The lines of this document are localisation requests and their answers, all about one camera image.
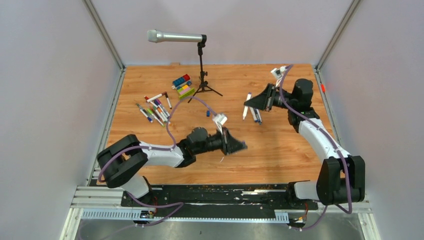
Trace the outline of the white marker blue end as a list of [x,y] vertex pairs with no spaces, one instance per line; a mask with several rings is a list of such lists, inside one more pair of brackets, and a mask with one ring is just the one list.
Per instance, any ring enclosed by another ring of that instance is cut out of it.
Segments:
[[251,115],[253,117],[254,122],[257,123],[258,122],[258,118],[257,118],[257,115],[256,115],[255,110],[252,107],[249,107],[249,110],[251,112]]

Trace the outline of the translucent blue pen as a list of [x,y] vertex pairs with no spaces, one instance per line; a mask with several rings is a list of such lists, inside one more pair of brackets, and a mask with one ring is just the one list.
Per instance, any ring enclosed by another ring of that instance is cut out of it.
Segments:
[[258,123],[260,124],[260,125],[262,125],[262,117],[261,117],[261,114],[260,114],[260,111],[258,110],[258,109],[254,109],[254,111],[255,111],[255,115],[256,115],[256,118],[257,118],[257,121],[258,121]]

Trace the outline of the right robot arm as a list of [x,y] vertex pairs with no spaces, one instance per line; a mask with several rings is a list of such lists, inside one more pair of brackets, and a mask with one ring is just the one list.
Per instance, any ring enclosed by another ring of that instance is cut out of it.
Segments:
[[317,181],[288,184],[286,204],[298,209],[306,200],[323,205],[362,202],[365,199],[365,161],[344,150],[325,129],[311,106],[313,82],[295,81],[292,92],[269,83],[263,92],[244,102],[244,106],[269,112],[272,108],[287,109],[288,122],[310,144],[321,162]]

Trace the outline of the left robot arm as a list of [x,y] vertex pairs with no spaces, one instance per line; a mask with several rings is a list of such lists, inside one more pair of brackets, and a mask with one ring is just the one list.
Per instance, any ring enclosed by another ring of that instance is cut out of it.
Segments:
[[100,166],[98,181],[110,189],[122,188],[134,196],[140,206],[149,206],[153,201],[151,186],[138,171],[146,166],[168,166],[185,168],[193,164],[197,155],[221,151],[231,155],[248,148],[223,127],[209,134],[203,127],[194,128],[186,138],[176,145],[155,145],[138,140],[129,134],[97,154]]

